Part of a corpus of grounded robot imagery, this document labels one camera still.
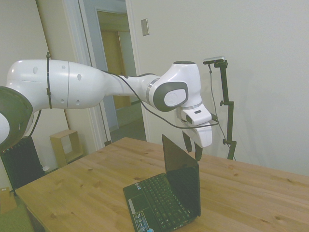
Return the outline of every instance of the laptop screen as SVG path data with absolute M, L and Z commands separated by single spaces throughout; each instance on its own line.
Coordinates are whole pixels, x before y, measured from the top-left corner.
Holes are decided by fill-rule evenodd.
M 162 141 L 165 171 L 173 193 L 194 216 L 200 216 L 198 162 L 165 135 Z

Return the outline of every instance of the light switch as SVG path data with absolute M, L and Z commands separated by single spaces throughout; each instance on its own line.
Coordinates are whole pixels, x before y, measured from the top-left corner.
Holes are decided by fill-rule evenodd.
M 143 19 L 141 21 L 141 31 L 143 32 L 143 36 L 149 35 L 148 21 L 147 19 Z

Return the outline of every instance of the doorway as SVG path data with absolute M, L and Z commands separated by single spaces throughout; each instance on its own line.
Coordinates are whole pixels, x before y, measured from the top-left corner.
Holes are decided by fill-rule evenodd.
M 97 11 L 108 71 L 136 76 L 127 14 Z M 146 141 L 141 103 L 136 97 L 113 96 L 118 127 L 110 127 L 112 142 L 129 137 Z

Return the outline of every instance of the laptop touchpad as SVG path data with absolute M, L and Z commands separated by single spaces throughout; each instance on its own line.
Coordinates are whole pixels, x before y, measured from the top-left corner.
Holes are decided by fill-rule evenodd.
M 135 212 L 144 210 L 149 207 L 148 201 L 144 195 L 131 198 Z

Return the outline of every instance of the wooden table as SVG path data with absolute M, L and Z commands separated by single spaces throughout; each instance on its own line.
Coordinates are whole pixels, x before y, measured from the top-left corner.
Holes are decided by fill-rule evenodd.
M 203 155 L 201 217 L 178 232 L 309 232 L 309 177 Z M 123 187 L 164 172 L 161 145 L 124 138 L 16 190 L 51 232 L 133 232 Z

